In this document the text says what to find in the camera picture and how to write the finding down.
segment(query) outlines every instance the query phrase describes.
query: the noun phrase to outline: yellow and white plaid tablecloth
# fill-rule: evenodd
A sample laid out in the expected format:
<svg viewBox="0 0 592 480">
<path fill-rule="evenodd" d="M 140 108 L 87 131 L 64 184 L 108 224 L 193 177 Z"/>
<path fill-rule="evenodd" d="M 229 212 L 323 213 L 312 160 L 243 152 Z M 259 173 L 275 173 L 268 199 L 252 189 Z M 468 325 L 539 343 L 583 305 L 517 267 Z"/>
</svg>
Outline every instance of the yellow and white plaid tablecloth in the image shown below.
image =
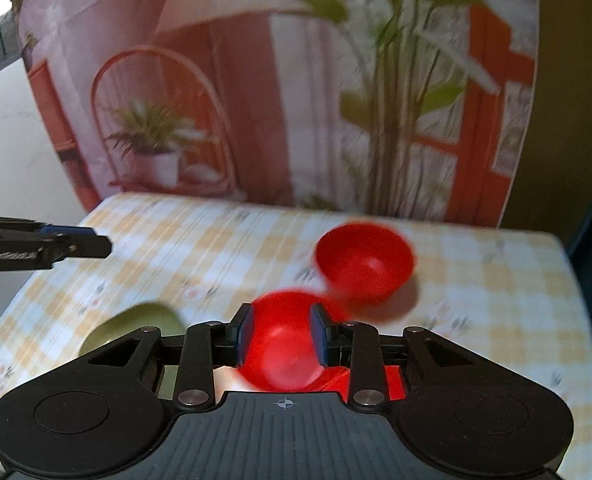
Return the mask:
<svg viewBox="0 0 592 480">
<path fill-rule="evenodd" d="M 112 256 L 37 272 L 0 319 L 0 396 L 76 357 L 94 327 L 135 303 L 170 304 L 190 325 L 229 320 L 241 303 L 276 288 L 322 290 L 314 245 L 348 219 L 150 194 L 106 200 L 84 225 L 113 240 Z M 396 335 L 422 325 L 553 389 L 575 420 L 559 474 L 592 480 L 592 333 L 560 243 L 383 221 L 411 241 L 418 264 L 401 291 L 401 314 L 368 322 Z"/>
</svg>

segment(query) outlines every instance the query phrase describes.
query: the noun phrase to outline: screw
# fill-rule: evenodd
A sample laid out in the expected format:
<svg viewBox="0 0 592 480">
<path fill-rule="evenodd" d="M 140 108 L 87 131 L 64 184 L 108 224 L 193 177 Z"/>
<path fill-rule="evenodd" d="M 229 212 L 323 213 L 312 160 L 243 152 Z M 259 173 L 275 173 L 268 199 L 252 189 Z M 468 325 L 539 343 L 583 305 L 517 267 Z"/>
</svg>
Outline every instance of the screw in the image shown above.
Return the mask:
<svg viewBox="0 0 592 480">
<path fill-rule="evenodd" d="M 385 400 L 385 394 L 378 390 L 360 390 L 353 394 L 353 400 L 361 406 L 377 406 Z"/>
<path fill-rule="evenodd" d="M 176 398 L 185 406 L 200 406 L 209 400 L 209 394 L 202 390 L 185 390 L 180 392 Z"/>
</svg>

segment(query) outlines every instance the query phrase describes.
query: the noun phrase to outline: white flower pot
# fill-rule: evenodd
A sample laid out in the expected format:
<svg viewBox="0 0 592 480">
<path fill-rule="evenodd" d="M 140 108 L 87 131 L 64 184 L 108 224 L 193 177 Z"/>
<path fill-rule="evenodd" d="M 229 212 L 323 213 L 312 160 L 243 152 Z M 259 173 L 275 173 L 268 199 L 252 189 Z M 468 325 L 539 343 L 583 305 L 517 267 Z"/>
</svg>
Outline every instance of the white flower pot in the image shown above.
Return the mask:
<svg viewBox="0 0 592 480">
<path fill-rule="evenodd" d="M 178 186 L 179 165 L 180 154 L 176 152 L 158 155 L 134 153 L 135 173 L 145 184 L 169 188 Z"/>
</svg>

